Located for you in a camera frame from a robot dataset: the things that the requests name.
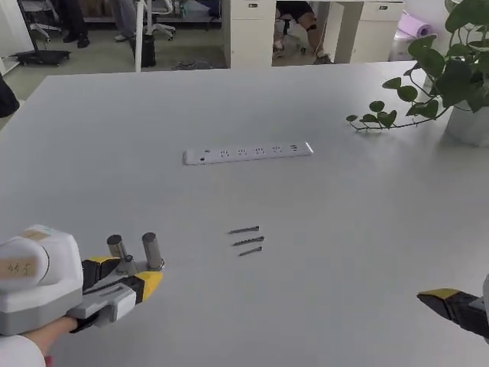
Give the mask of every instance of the shoe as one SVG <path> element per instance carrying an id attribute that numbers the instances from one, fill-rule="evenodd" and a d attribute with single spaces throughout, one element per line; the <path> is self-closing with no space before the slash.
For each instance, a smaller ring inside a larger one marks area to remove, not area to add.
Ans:
<path id="1" fill-rule="evenodd" d="M 276 47 L 274 45 L 274 52 L 272 54 L 272 59 L 279 59 L 285 56 L 285 47 Z"/>
<path id="2" fill-rule="evenodd" d="M 74 33 L 68 33 L 66 37 L 63 39 L 63 42 L 65 44 L 70 44 L 71 42 L 77 41 L 78 40 L 78 34 Z"/>
<path id="3" fill-rule="evenodd" d="M 314 61 L 314 65 L 329 65 L 333 63 L 331 59 L 329 58 L 329 55 L 326 54 L 323 57 L 317 57 L 316 61 Z"/>
<path id="4" fill-rule="evenodd" d="M 124 36 L 123 34 L 118 34 L 117 36 L 114 37 L 115 39 L 115 42 L 125 42 L 128 40 L 128 38 L 126 36 Z"/>
<path id="5" fill-rule="evenodd" d="M 78 36 L 78 48 L 86 48 L 90 44 L 89 38 L 85 34 Z"/>

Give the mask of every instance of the black bag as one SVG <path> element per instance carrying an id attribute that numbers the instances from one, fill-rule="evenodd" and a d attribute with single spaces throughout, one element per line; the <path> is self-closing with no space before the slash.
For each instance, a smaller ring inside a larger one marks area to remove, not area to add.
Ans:
<path id="1" fill-rule="evenodd" d="M 10 116 L 19 107 L 20 105 L 17 98 L 15 98 L 15 94 L 3 80 L 2 75 L 0 75 L 0 118 Z"/>
<path id="2" fill-rule="evenodd" d="M 136 57 L 136 38 L 129 38 L 132 48 L 132 55 Z M 143 47 L 141 51 L 141 67 L 154 67 L 156 65 L 156 55 L 154 54 L 154 37 L 150 34 L 143 34 Z"/>

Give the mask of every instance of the person's leg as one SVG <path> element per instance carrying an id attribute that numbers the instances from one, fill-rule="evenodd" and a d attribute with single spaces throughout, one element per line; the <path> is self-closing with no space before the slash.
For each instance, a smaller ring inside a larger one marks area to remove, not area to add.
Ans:
<path id="1" fill-rule="evenodd" d="M 314 54 L 317 57 L 315 64 L 331 63 L 329 56 L 322 48 L 323 34 L 322 29 L 319 29 L 316 23 L 314 11 L 307 2 L 290 2 L 290 14 L 296 19 L 297 23 L 307 32 L 309 45 L 313 48 Z"/>
<path id="2" fill-rule="evenodd" d="M 18 110 L 19 106 L 20 104 L 14 92 L 12 92 L 12 89 L 10 89 L 0 74 L 0 118 L 10 116 Z"/>
<path id="3" fill-rule="evenodd" d="M 88 28 L 83 20 L 82 9 L 78 0 L 59 0 L 60 8 L 63 8 L 66 14 L 66 23 L 68 24 L 68 35 L 63 39 L 64 42 L 77 41 L 78 48 L 88 47 L 90 44 L 88 38 Z"/>
<path id="4" fill-rule="evenodd" d="M 126 37 L 133 37 L 136 34 L 136 7 L 132 0 L 119 0 L 123 19 L 121 33 Z"/>
<path id="5" fill-rule="evenodd" d="M 314 53 L 320 54 L 322 52 L 322 32 L 316 24 L 314 13 L 301 15 L 297 18 L 297 23 L 306 30 L 309 45 L 313 48 Z"/>
<path id="6" fill-rule="evenodd" d="M 66 28 L 66 30 L 70 34 L 74 34 L 73 31 L 73 26 L 70 21 L 70 14 L 68 10 L 66 9 L 66 5 L 64 0 L 57 0 L 56 2 L 53 3 L 54 7 L 58 13 L 58 16 L 60 17 L 61 23 L 63 23 L 63 26 Z"/>
<path id="7" fill-rule="evenodd" d="M 278 9 L 275 9 L 275 23 L 274 23 L 274 44 L 280 42 L 280 31 L 277 26 L 277 19 L 280 18 L 282 14 Z"/>
<path id="8" fill-rule="evenodd" d="M 83 20 L 82 9 L 79 6 L 78 0 L 60 0 L 66 9 L 66 15 L 70 21 L 70 27 L 74 34 L 88 34 L 88 28 Z"/>
<path id="9" fill-rule="evenodd" d="M 112 10 L 112 16 L 114 17 L 115 26 L 117 27 L 119 34 L 115 36 L 117 42 L 122 42 L 126 40 L 124 34 L 124 18 L 122 17 L 122 8 L 120 0 L 109 0 L 110 9 Z"/>

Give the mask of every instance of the socket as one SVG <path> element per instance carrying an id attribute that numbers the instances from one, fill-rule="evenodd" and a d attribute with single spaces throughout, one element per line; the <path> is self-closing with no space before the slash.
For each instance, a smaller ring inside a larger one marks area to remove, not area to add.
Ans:
<path id="1" fill-rule="evenodd" d="M 236 146 L 219 149 L 189 149 L 183 159 L 187 165 L 214 164 L 224 162 L 253 161 L 268 158 L 286 158 L 313 155 L 309 143 L 263 144 Z"/>

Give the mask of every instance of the drawer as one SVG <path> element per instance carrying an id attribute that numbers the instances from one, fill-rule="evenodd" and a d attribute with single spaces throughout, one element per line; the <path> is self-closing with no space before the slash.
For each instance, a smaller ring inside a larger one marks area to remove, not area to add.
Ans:
<path id="1" fill-rule="evenodd" d="M 402 2 L 365 2 L 360 20 L 399 21 L 403 10 L 404 3 Z"/>
<path id="2" fill-rule="evenodd" d="M 231 19 L 275 19 L 275 2 L 271 0 L 231 0 Z"/>

